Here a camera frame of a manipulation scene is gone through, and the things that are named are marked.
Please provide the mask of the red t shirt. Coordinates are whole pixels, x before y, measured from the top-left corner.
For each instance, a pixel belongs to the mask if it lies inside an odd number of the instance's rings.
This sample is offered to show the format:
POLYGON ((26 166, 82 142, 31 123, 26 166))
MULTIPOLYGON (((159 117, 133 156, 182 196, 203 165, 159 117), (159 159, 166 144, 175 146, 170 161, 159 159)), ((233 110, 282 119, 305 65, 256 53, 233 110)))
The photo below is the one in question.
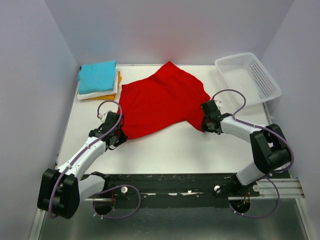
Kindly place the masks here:
POLYGON ((122 85, 122 129, 130 140, 183 121, 201 130, 201 105, 210 98, 199 79, 168 61, 153 75, 122 85))

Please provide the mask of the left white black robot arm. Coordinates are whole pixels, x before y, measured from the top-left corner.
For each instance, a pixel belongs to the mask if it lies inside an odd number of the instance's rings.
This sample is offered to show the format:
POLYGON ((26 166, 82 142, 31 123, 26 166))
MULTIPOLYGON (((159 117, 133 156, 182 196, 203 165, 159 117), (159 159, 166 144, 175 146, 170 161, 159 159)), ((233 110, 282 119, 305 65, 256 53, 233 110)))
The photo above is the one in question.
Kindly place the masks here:
POLYGON ((57 169, 48 168, 42 175, 37 199, 37 208, 52 217, 70 219, 81 201, 97 194, 104 198, 110 194, 111 185, 101 174, 86 177, 85 172, 107 150, 112 150, 127 141, 122 127, 125 118, 120 113, 109 111, 104 122, 92 129, 84 145, 71 159, 57 169))

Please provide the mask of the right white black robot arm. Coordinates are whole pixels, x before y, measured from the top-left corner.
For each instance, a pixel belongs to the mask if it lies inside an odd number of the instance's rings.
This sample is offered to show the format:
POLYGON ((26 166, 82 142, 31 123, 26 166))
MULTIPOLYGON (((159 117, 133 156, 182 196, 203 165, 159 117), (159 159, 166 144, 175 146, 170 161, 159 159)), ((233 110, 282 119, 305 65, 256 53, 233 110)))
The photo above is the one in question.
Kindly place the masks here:
POLYGON ((293 151, 277 124, 259 126, 245 123, 230 113, 222 114, 214 100, 203 103, 201 108, 204 113, 201 130, 218 135, 229 134, 251 146, 253 162, 233 174, 227 184, 234 195, 243 195, 249 184, 292 163, 293 151))

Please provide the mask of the folded orange t shirt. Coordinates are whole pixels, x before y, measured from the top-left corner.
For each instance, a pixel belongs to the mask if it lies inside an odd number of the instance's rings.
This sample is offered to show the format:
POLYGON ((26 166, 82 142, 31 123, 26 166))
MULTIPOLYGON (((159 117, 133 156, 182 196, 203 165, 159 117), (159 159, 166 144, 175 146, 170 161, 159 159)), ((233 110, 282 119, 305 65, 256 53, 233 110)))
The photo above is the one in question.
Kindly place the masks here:
POLYGON ((120 88, 120 83, 122 81, 122 75, 120 71, 117 71, 116 80, 114 82, 115 89, 113 91, 109 91, 107 94, 102 95, 102 92, 91 93, 91 97, 89 100, 115 100, 116 94, 120 88))

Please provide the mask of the folded white t shirt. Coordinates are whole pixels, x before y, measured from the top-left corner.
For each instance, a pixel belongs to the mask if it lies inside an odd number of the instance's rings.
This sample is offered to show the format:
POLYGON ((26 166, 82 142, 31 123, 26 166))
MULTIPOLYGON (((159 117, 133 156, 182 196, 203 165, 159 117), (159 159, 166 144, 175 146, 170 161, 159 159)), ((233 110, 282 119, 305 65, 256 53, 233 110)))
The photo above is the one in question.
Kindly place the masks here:
POLYGON ((115 100, 121 81, 122 81, 121 72, 116 71, 115 78, 114 78, 113 90, 111 90, 111 91, 98 91, 98 92, 92 92, 92 93, 86 93, 86 94, 79 94, 79 92, 77 92, 77 94, 76 94, 77 99, 79 101, 84 101, 84 100, 115 100))

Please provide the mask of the white perforated plastic basket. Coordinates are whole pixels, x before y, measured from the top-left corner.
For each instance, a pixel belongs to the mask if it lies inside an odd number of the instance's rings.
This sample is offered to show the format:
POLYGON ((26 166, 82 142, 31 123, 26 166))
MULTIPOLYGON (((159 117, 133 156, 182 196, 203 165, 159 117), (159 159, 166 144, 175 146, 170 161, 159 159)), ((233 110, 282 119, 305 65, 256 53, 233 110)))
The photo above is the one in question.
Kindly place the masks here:
POLYGON ((246 98, 246 107, 274 100, 282 90, 260 60, 251 52, 238 53, 214 62, 229 89, 246 98))

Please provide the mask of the folded light blue t shirt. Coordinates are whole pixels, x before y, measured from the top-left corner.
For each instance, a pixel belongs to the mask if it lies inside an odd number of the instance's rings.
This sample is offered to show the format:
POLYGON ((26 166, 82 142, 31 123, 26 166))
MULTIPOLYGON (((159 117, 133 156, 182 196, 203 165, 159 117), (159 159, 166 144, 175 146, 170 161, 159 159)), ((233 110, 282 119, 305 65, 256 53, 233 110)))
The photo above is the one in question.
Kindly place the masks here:
POLYGON ((84 64, 78 73, 80 95, 112 91, 115 85, 116 60, 84 64))

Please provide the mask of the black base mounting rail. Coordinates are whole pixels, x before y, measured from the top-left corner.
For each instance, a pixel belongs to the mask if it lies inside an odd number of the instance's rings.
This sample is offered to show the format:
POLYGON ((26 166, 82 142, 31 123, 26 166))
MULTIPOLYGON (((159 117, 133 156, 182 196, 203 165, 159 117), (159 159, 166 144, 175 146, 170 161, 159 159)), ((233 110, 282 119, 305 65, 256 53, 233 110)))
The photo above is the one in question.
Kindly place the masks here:
POLYGON ((115 209, 172 208, 227 208, 231 199, 258 197, 254 189, 257 182, 247 186, 236 183, 233 173, 196 174, 104 174, 92 173, 103 179, 103 189, 126 185, 122 193, 115 189, 110 193, 94 194, 98 208, 113 206, 115 209))

